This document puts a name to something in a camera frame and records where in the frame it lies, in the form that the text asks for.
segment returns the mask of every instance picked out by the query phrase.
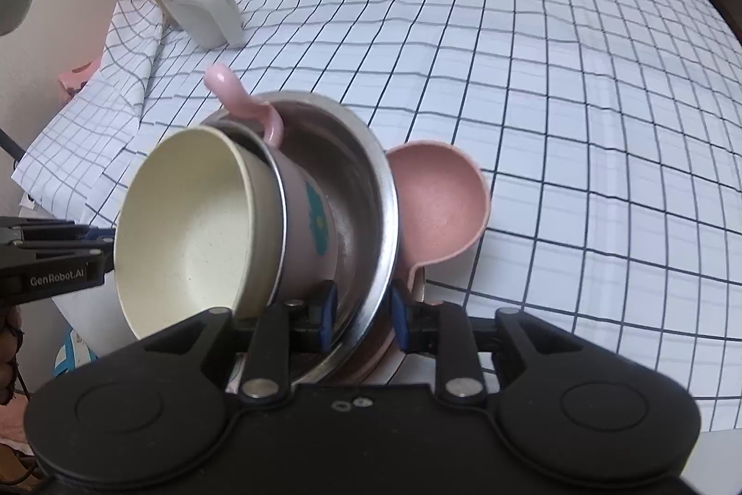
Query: mug logo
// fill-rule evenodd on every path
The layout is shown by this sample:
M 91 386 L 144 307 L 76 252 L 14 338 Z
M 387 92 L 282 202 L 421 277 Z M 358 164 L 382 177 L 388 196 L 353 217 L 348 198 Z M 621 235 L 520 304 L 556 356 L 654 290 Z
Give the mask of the mug logo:
M 322 198 L 309 181 L 307 184 L 307 200 L 309 200 L 309 230 L 314 237 L 314 249 L 319 256 L 324 256 L 329 244 L 329 228 L 325 217 Z

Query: screw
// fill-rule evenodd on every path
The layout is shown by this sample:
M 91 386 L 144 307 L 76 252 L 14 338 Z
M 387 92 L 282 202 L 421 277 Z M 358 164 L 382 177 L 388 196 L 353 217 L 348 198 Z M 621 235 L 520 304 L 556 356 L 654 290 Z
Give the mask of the screw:
M 353 404 L 357 407 L 370 407 L 373 405 L 373 401 L 365 396 L 359 396 L 353 399 Z
M 353 408 L 348 401 L 333 401 L 330 407 L 341 413 L 348 412 Z
M 253 378 L 242 385 L 243 394 L 251 399 L 265 399 L 278 392 L 278 384 L 268 378 Z
M 454 378 L 446 382 L 448 393 L 462 399 L 478 395 L 484 389 L 484 385 L 474 378 Z

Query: hand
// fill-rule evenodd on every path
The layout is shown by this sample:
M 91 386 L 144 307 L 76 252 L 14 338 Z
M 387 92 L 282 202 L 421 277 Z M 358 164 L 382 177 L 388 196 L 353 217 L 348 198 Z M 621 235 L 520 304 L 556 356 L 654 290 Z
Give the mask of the hand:
M 0 311 L 0 327 L 0 405 L 7 405 L 16 390 L 16 353 L 23 342 L 17 306 Z

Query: stainless steel bowl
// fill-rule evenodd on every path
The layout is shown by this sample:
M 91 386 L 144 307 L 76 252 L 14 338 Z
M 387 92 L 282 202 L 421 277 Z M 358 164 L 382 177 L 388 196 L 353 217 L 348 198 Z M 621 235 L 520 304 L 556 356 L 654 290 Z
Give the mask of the stainless steel bowl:
M 349 109 L 312 93 L 278 91 L 259 97 L 270 101 L 283 118 L 281 152 L 317 181 L 338 232 L 339 307 L 333 349 L 323 357 L 292 359 L 294 382 L 317 382 L 361 343 L 392 278 L 399 237 L 394 178 L 381 144 Z M 230 134 L 229 126 L 219 123 L 224 118 L 235 121 L 222 109 L 207 122 Z M 264 144 L 260 147 L 270 152 Z

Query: white table surface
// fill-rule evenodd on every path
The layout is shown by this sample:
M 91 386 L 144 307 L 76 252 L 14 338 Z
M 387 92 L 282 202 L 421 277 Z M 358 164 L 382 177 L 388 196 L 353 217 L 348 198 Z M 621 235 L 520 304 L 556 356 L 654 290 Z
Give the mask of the white table surface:
M 214 60 L 250 92 L 333 97 L 385 147 L 453 142 L 491 183 L 487 232 L 429 270 L 429 297 L 521 306 L 678 380 L 704 430 L 742 427 L 742 55 L 707 0 L 237 1 L 245 47 L 203 51 L 120 0 L 18 183 L 115 222 L 153 147 L 219 107 Z

